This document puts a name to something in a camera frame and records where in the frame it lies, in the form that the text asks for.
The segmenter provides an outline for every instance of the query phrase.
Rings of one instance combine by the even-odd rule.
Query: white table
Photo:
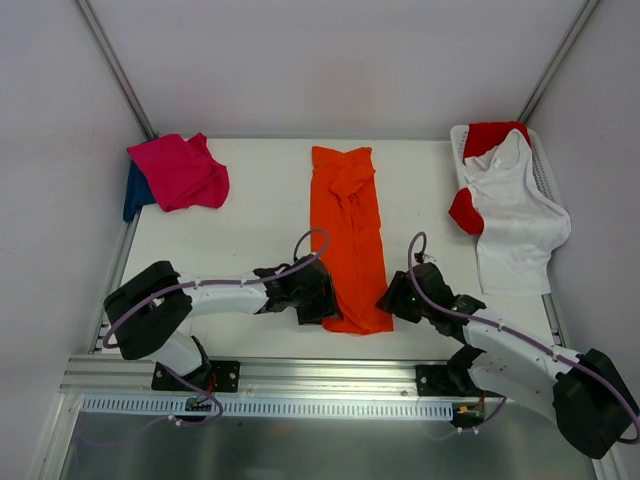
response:
[[[296,240],[309,229],[313,145],[341,151],[373,147],[389,281],[396,270],[407,269],[409,241],[425,230],[427,251],[454,293],[479,298],[520,329],[552,342],[541,297],[480,293],[475,239],[447,213],[457,191],[449,142],[209,140],[213,156],[229,170],[227,202],[218,210],[191,207],[172,213],[144,207],[123,282],[157,260],[170,260],[178,271],[216,277],[290,262]],[[442,360],[461,346],[426,320],[394,323],[392,333],[360,337],[300,327],[290,310],[202,316],[186,320],[180,330],[196,335],[209,355],[231,357]]]

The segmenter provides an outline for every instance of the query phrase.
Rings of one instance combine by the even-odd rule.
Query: white plastic basket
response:
[[[558,185],[556,185],[556,180],[551,172],[551,166],[549,165],[549,160],[547,160],[544,148],[542,148],[540,137],[530,128],[528,130],[529,136],[531,137],[531,151],[533,153],[533,177],[536,180],[538,190],[556,205],[563,207],[560,193],[558,192]],[[467,143],[468,134],[469,125],[456,125],[451,129],[451,144],[453,146],[453,158],[456,164],[456,176],[458,178],[459,188],[467,186],[467,182],[464,179],[462,159],[464,157],[464,146]]]

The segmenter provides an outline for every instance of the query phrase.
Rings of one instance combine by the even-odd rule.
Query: blue cloth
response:
[[[136,216],[139,208],[152,203],[156,203],[156,199],[153,198],[149,183],[138,166],[132,161],[129,166],[127,195],[124,199],[122,218],[124,218],[125,222],[130,222]]]

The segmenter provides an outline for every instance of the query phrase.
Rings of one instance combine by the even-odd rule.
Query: pink cloth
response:
[[[191,205],[219,208],[229,195],[227,167],[213,159],[202,133],[186,142],[172,133],[127,152],[165,212]]]

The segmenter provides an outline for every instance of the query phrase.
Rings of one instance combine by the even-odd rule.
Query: perforated metal strip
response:
[[[159,395],[85,395],[82,411],[130,415],[203,415],[187,411],[194,397]],[[447,401],[344,401],[272,398],[221,398],[230,417],[344,418],[450,421]]]

